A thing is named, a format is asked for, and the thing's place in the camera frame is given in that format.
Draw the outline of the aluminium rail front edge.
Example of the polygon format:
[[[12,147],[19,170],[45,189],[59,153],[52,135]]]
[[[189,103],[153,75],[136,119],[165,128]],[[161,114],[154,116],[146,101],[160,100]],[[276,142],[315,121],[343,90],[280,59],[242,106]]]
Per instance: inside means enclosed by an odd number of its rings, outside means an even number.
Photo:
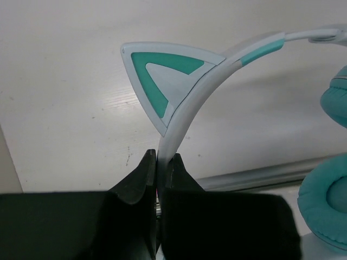
[[[206,191],[244,191],[291,186],[302,182],[306,175],[330,156],[306,159],[198,179]]]

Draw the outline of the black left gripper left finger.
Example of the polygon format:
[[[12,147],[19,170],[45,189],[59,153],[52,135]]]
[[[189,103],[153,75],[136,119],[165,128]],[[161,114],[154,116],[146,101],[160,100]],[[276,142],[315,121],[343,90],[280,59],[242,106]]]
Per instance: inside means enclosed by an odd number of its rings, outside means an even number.
[[[148,149],[138,166],[110,189],[123,203],[138,204],[145,197],[156,202],[156,151]]]

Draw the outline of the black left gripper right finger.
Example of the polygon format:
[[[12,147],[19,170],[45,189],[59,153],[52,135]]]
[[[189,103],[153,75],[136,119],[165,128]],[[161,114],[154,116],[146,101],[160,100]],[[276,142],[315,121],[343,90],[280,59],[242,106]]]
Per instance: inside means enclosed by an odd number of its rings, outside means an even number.
[[[189,192],[204,192],[204,189],[187,172],[179,153],[173,156],[165,170],[165,188]]]

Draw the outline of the teal cat-ear headphones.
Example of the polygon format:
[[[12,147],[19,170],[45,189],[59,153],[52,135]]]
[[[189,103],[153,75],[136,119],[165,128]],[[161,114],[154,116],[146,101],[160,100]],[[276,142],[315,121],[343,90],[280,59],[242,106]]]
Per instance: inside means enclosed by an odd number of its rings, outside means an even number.
[[[128,78],[145,113],[161,135],[157,154],[157,190],[187,130],[211,94],[237,70],[275,52],[286,42],[346,45],[346,25],[332,24],[294,33],[268,32],[221,54],[186,45],[132,42],[121,46]]]

